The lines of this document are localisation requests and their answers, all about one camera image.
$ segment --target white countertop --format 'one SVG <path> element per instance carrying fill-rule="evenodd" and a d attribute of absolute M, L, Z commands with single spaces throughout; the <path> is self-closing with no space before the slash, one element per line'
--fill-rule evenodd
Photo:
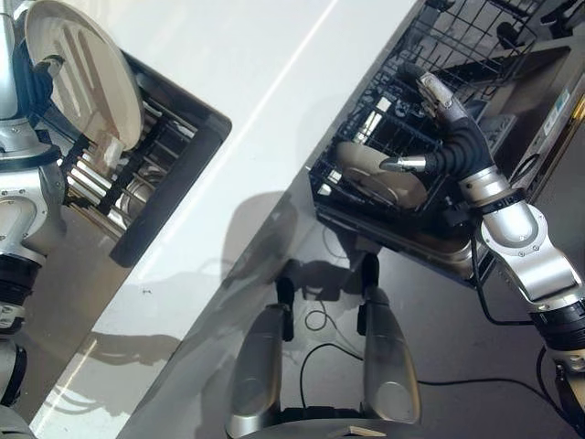
<path fill-rule="evenodd" d="M 123 428 L 415 2 L 67 3 L 232 122 L 32 422 L 40 439 L 106 439 Z M 254 214 L 233 224 L 251 198 L 259 200 Z M 92 355 L 109 336 L 165 343 L 152 364 L 116 365 Z"/>

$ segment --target dishwasher rack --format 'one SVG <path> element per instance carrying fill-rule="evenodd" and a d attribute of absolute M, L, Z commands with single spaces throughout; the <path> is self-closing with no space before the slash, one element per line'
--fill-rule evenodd
<path fill-rule="evenodd" d="M 527 23 L 541 3 L 427 0 L 312 167 L 315 205 L 345 212 L 359 209 L 378 220 L 422 227 L 438 210 L 461 203 L 454 182 L 429 175 L 418 176 L 429 196 L 415 209 L 368 198 L 343 178 L 335 163 L 335 146 L 350 141 L 391 156 L 441 148 L 441 130 L 423 111 L 418 91 L 397 76 L 399 65 L 407 61 L 435 73 L 468 109 L 479 109 L 479 117 L 495 91 L 514 78 L 536 42 Z"/>

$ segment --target dish rack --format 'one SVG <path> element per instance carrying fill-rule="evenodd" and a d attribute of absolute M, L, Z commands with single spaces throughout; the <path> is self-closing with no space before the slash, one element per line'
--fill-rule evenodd
<path fill-rule="evenodd" d="M 343 178 L 335 146 L 349 141 L 390 156 L 419 155 L 441 148 L 442 132 L 422 110 L 417 90 L 397 77 L 407 61 L 436 74 L 480 118 L 499 87 L 514 78 L 536 42 L 528 27 L 543 0 L 427 0 L 389 52 L 356 105 L 310 171 L 314 202 L 382 221 L 427 227 L 438 210 L 453 212 L 463 201 L 448 177 L 418 175 L 428 192 L 425 203 L 401 209 L 369 198 Z M 488 143 L 493 136 L 487 136 Z M 439 228 L 434 220 L 432 227 Z"/>
<path fill-rule="evenodd" d="M 42 108 L 31 123 L 63 151 L 65 205 L 110 236 L 110 256 L 121 266 L 138 262 L 231 129 L 230 122 L 145 65 L 126 56 L 142 95 L 140 141 L 113 169 L 100 166 L 97 145 L 57 107 Z"/>

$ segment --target black cable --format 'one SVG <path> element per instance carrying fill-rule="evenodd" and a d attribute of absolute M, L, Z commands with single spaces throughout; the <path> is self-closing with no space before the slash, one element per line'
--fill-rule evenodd
<path fill-rule="evenodd" d="M 542 394 L 541 392 L 539 392 L 538 390 L 536 390 L 534 387 L 526 384 L 523 381 L 513 380 L 511 378 L 500 378 L 500 377 L 495 377 L 495 378 L 475 378 L 475 379 L 472 379 L 472 380 L 453 380 L 453 381 L 425 381 L 425 380 L 419 380 L 419 384 L 422 384 L 423 386 L 434 386 L 434 387 L 459 386 L 461 384 L 476 384 L 476 383 L 481 383 L 481 382 L 508 382 L 510 384 L 516 384 L 518 386 L 524 387 L 527 391 L 531 391 L 538 398 L 540 398 L 542 401 L 547 402 L 547 403 L 550 403 L 550 401 L 547 399 L 547 397 L 544 394 Z"/>
<path fill-rule="evenodd" d="M 303 364 L 301 365 L 301 373 L 299 375 L 299 389 L 300 389 L 300 393 L 301 393 L 301 404 L 303 405 L 303 408 L 304 409 L 307 408 L 306 400 L 304 398 L 304 386 L 303 386 L 304 368 L 306 367 L 306 364 L 307 364 L 307 361 L 309 360 L 309 358 L 317 350 L 322 349 L 322 348 L 328 348 L 328 347 L 336 348 L 336 349 L 344 352 L 348 356 L 352 357 L 353 359 L 357 359 L 359 361 L 363 361 L 364 360 L 359 355 L 354 354 L 353 352 L 350 352 L 349 350 L 347 350 L 345 348 L 342 348 L 342 347 L 336 345 L 335 343 L 323 343 L 323 344 L 318 345 L 318 346 L 314 347 L 313 349 L 311 349 L 309 351 L 309 353 L 305 356 L 304 360 L 303 360 Z M 544 386 L 544 381 L 542 380 L 542 374 L 540 372 L 541 367 L 542 367 L 542 358 L 544 357 L 544 352 L 546 352 L 546 350 L 544 348 L 542 348 L 541 351 L 540 351 L 540 353 L 538 354 L 538 360 L 537 360 L 538 384 L 540 385 L 540 388 L 542 389 L 542 392 L 538 391 L 537 389 L 535 389 L 534 387 L 530 386 L 529 384 L 526 384 L 523 381 L 513 380 L 511 378 L 501 378 L 501 377 L 476 378 L 476 379 L 470 379 L 470 380 L 451 380 L 451 381 L 418 380 L 418 383 L 420 385 L 423 385 L 423 386 L 432 386 L 432 387 L 459 386 L 459 385 L 464 385 L 464 384 L 478 384 L 478 383 L 486 383 L 486 382 L 507 382 L 509 384 L 515 384 L 517 386 L 523 387 L 527 391 L 532 392 L 534 395 L 536 395 L 542 401 L 546 402 L 548 405 L 550 405 L 550 407 L 557 413 L 557 415 L 563 421 L 565 421 L 566 423 L 570 424 L 570 422 L 569 422 L 567 416 L 565 415 L 565 413 L 552 400 L 552 398 L 548 394 L 548 391 L 546 390 L 546 387 Z"/>
<path fill-rule="evenodd" d="M 484 288 L 482 286 L 482 281 L 480 279 L 479 274 L 479 264 L 478 264 L 478 257 L 477 257 L 477 241 L 475 237 L 471 237 L 472 242 L 472 267 L 473 267 L 473 280 L 475 282 L 475 290 L 477 291 L 477 295 L 479 297 L 479 303 L 482 306 L 482 311 L 484 311 L 485 318 L 492 324 L 498 327 L 527 327 L 534 325 L 534 322 L 531 320 L 496 320 L 490 314 L 490 310 L 487 307 L 487 302 L 485 301 L 485 294 Z"/>
<path fill-rule="evenodd" d="M 306 327 L 308 330 L 312 331 L 312 332 L 318 332 L 322 329 L 324 329 L 327 326 L 327 321 L 329 321 L 329 323 L 331 323 L 331 326 L 335 329 L 335 332 L 337 333 L 337 335 L 346 343 L 346 347 L 347 348 L 351 348 L 354 351 L 358 351 L 359 349 L 357 349 L 352 343 L 351 341 L 349 341 L 347 339 L 346 336 L 344 336 L 344 334 L 339 330 L 339 327 L 337 327 L 337 323 L 334 321 L 334 319 L 327 313 L 327 309 L 325 308 L 325 303 L 323 302 L 323 300 L 319 301 L 319 305 L 321 305 L 321 309 L 314 309 L 312 311 L 309 311 L 305 317 L 304 317 L 304 327 Z M 317 327 L 312 327 L 311 325 L 309 325 L 309 318 L 313 315 L 313 314 L 321 314 L 323 315 L 323 323 Z"/>
<path fill-rule="evenodd" d="M 341 350 L 342 352 L 346 353 L 347 355 L 349 355 L 350 357 L 354 358 L 354 359 L 358 359 L 360 361 L 363 361 L 364 359 L 362 359 L 360 356 L 354 354 L 353 352 L 350 352 L 349 350 L 342 348 L 341 346 L 337 346 L 335 343 L 324 343 L 322 345 L 316 346 L 315 348 L 311 349 L 309 351 L 309 353 L 306 355 L 306 357 L 303 360 L 303 364 L 301 365 L 301 374 L 299 376 L 299 389 L 301 391 L 301 403 L 303 404 L 303 408 L 306 409 L 307 408 L 307 404 L 306 401 L 304 400 L 304 389 L 303 389 L 303 375 L 304 375 L 304 367 L 307 364 L 307 360 L 319 349 L 321 348 L 327 348 L 327 347 L 331 347 L 331 348 L 336 348 Z"/>
<path fill-rule="evenodd" d="M 327 326 L 327 320 L 329 320 L 333 324 L 334 328 L 337 329 L 335 321 L 327 314 L 327 310 L 325 309 L 325 304 L 323 303 L 323 300 L 320 300 L 319 304 L 323 308 L 323 311 L 321 311 L 320 309 L 314 309 L 313 311 L 308 312 L 304 317 L 304 327 L 306 327 L 310 331 L 317 332 L 320 331 L 321 329 L 324 329 Z M 313 314 L 323 314 L 323 323 L 318 327 L 312 327 L 311 325 L 309 325 L 309 318 Z"/>
<path fill-rule="evenodd" d="M 538 357 L 537 357 L 538 387 L 540 387 L 540 389 L 542 390 L 542 393 L 544 394 L 544 397 L 546 398 L 547 402 L 551 405 L 551 407 L 555 410 L 555 412 L 557 412 L 557 415 L 560 416 L 566 423 L 570 424 L 569 417 L 565 414 L 565 412 L 563 412 L 563 410 L 560 407 L 557 406 L 555 401 L 552 399 L 552 397 L 550 396 L 550 393 L 548 393 L 548 389 L 547 389 L 547 386 L 545 385 L 545 381 L 542 378 L 542 360 L 544 359 L 546 353 L 547 353 L 546 346 L 543 346 L 542 349 L 540 350 L 540 352 L 538 352 Z"/>

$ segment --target white plate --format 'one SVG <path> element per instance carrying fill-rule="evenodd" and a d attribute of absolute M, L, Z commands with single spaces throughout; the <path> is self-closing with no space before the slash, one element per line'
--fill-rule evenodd
<path fill-rule="evenodd" d="M 91 141 L 117 139 L 129 150 L 140 140 L 143 104 L 130 67 L 107 34 L 77 9 L 53 0 L 35 2 L 26 39 L 33 63 L 59 55 L 53 102 Z"/>
<path fill-rule="evenodd" d="M 388 158 L 369 146 L 341 142 L 336 160 L 342 176 L 365 195 L 403 209 L 414 209 L 427 200 L 427 189 L 411 173 L 383 171 L 380 163 Z"/>

